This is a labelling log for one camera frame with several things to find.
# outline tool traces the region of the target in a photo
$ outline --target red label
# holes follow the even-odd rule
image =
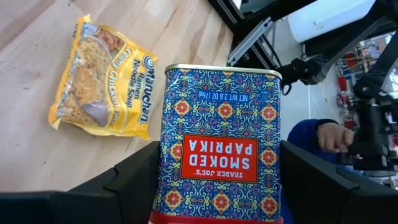
[[[181,178],[257,183],[258,140],[184,134]]]

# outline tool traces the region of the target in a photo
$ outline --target tin lid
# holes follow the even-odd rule
[[[222,66],[212,66],[212,65],[173,64],[167,66],[165,72],[175,68],[216,70],[216,71],[226,71],[226,72],[261,73],[261,74],[273,75],[282,80],[282,75],[277,71],[268,70],[268,69],[257,69],[257,68],[236,68],[236,67],[222,67]]]

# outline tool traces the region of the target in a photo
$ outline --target blue jacket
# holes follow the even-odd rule
[[[324,152],[320,149],[317,138],[318,126],[325,123],[336,123],[336,121],[330,119],[308,119],[303,120],[296,124],[292,131],[289,133],[287,141],[308,151],[312,154],[321,157],[322,159],[336,164],[336,155],[332,152]],[[287,205],[287,201],[282,189],[280,195],[281,203],[281,215],[284,219],[284,224],[294,224],[293,216]]]

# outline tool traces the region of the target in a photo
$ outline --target smoked paprika tin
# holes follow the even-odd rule
[[[273,70],[170,65],[151,222],[283,223]]]

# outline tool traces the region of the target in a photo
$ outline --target blue sleeve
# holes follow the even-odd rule
[[[328,162],[331,162],[332,164],[336,164],[336,154],[332,152],[324,152],[321,150],[318,143],[318,126],[325,123],[336,123],[336,121],[333,121],[332,119],[303,120],[294,126],[292,131],[289,133],[287,141]]]

